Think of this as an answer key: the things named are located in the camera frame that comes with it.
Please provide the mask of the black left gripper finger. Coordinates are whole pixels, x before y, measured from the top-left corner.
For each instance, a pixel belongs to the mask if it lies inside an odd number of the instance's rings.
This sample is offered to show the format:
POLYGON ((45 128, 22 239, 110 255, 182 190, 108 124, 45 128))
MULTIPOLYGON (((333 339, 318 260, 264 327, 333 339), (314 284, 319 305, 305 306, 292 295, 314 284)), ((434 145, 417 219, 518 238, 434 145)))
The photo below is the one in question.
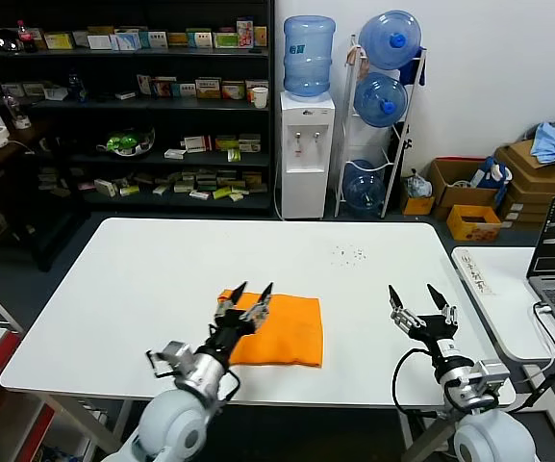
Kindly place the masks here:
POLYGON ((237 304, 240 297, 244 293, 244 289, 247 282, 242 282, 234 290, 230 291, 228 294, 223 293, 217 299, 217 307, 214 313, 214 320, 218 321, 224 318, 230 311, 238 311, 237 304))
POLYGON ((258 300, 241 315, 241 322, 245 327, 246 334, 256 333, 267 319, 272 288, 273 283, 269 283, 258 300))

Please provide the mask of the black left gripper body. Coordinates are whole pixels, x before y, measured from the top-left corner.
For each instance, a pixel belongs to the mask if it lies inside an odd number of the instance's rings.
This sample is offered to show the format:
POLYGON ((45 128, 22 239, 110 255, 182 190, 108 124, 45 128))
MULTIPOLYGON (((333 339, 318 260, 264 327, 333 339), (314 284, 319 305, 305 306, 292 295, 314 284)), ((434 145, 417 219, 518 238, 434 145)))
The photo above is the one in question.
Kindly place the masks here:
POLYGON ((207 347, 220 356, 230 356, 240 339, 251 334, 251 322, 243 312, 227 312, 215 319, 215 330, 207 340, 207 347))

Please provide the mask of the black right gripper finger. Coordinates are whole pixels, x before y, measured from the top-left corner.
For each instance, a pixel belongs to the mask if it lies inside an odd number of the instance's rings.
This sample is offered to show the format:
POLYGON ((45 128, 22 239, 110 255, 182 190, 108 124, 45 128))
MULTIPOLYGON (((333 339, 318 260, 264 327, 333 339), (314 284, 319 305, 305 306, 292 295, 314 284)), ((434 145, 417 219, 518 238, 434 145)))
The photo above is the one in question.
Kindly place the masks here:
POLYGON ((390 286, 391 319, 403 332, 419 329, 424 326, 424 321, 417 315, 406 309, 396 290, 390 286))
POLYGON ((435 289, 431 284, 428 285, 428 291, 438 310, 444 316, 445 323, 457 327, 457 307, 455 305, 450 305, 444 295, 435 289))

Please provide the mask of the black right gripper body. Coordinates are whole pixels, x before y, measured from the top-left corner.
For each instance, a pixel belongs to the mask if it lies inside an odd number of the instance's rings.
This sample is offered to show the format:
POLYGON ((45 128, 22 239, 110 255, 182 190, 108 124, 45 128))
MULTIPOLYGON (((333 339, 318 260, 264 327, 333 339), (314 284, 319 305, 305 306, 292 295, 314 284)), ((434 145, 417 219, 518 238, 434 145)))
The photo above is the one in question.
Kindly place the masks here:
POLYGON ((427 347, 433 364, 440 364, 460 355, 454 341, 456 331, 457 325, 448 323, 444 317, 421 317, 411 328, 411 338, 427 347))

